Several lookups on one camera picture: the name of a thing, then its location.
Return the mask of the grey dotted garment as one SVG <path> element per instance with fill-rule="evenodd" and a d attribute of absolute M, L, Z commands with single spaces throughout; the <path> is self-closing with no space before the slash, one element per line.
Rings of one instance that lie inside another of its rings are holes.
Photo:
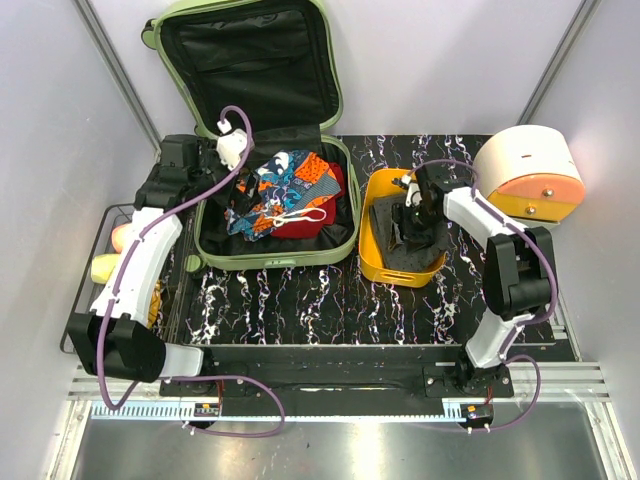
<path fill-rule="evenodd" d="M 442 218 L 437 217 L 433 212 L 429 212 L 420 203 L 420 207 L 439 220 L 435 245 L 420 250 L 407 250 L 406 255 L 389 255 L 386 252 L 386 246 L 390 221 L 392 220 L 392 205 L 404 203 L 404 201 L 405 197 L 403 195 L 379 197 L 373 201 L 373 204 L 369 207 L 373 238 L 381 253 L 383 266 L 386 269 L 400 272 L 422 272 L 427 270 L 446 251 L 448 244 L 447 225 Z"/>

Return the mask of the colourful patterned shorts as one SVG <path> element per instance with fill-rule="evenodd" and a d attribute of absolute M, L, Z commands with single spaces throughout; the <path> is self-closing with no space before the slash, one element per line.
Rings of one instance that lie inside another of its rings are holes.
<path fill-rule="evenodd" d="M 280 151 L 255 170 L 260 177 L 261 203 L 249 213 L 235 213 L 229 204 L 224 217 L 227 233 L 248 242 L 272 237 L 285 224 L 305 220 L 340 192 L 328 161 L 308 150 Z"/>

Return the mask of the orange plastic basket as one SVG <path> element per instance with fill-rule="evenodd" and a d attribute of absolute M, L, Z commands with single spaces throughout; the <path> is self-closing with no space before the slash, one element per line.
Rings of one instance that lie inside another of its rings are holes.
<path fill-rule="evenodd" d="M 369 179 L 358 242 L 360 270 L 371 282 L 421 288 L 445 263 L 447 224 L 421 218 L 418 187 L 400 185 L 406 173 L 385 168 Z"/>

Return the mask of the green hard-shell suitcase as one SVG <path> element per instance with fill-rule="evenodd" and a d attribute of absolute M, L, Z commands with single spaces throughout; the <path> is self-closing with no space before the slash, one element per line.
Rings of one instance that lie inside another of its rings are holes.
<path fill-rule="evenodd" d="M 341 117 L 342 92 L 330 26 L 318 1 L 178 1 L 150 19 L 143 43 L 157 51 L 195 120 L 217 134 L 221 110 L 241 107 L 253 127 L 256 168 L 280 150 L 305 149 L 337 163 L 346 182 L 333 224 L 310 239 L 255 242 L 226 232 L 224 192 L 196 210 L 194 240 L 208 265 L 228 271 L 330 265 L 351 252 L 361 199 L 349 150 L 326 131 Z"/>

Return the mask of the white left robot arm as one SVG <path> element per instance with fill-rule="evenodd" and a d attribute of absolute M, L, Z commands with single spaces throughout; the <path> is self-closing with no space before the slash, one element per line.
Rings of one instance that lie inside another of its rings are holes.
<path fill-rule="evenodd" d="M 134 212 L 127 240 L 108 282 L 85 314 L 69 321 L 68 335 L 85 371 L 102 389 L 108 378 L 152 383 L 181 377 L 196 396 L 215 386 L 216 372 L 197 347 L 170 344 L 147 328 L 151 297 L 163 264 L 183 226 L 179 214 L 219 192 L 244 166 L 252 148 L 249 132 L 236 129 L 217 140 L 221 163 L 230 170 L 209 190 L 171 210 L 144 207 Z"/>

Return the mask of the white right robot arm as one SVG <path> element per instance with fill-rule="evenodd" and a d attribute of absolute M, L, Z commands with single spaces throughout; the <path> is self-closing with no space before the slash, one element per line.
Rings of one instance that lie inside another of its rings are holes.
<path fill-rule="evenodd" d="M 543 323 L 558 300 L 554 248 L 544 227 L 510 219 L 485 199 L 477 180 L 430 176 L 421 164 L 392 179 L 405 193 L 391 206 L 386 251 L 415 251 L 437 242 L 441 224 L 465 230 L 485 253 L 482 291 L 486 310 L 474 335 L 459 350 L 450 385 L 466 396 L 485 393 L 500 380 L 507 354 L 528 325 Z"/>

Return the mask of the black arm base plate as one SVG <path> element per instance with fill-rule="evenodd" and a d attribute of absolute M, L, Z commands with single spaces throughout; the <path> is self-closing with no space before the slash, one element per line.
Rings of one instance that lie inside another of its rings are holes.
<path fill-rule="evenodd" d="M 379 388 L 428 398 L 514 396 L 506 366 L 473 370 L 460 345 L 219 345 L 204 353 L 205 375 L 245 375 L 279 392 Z"/>

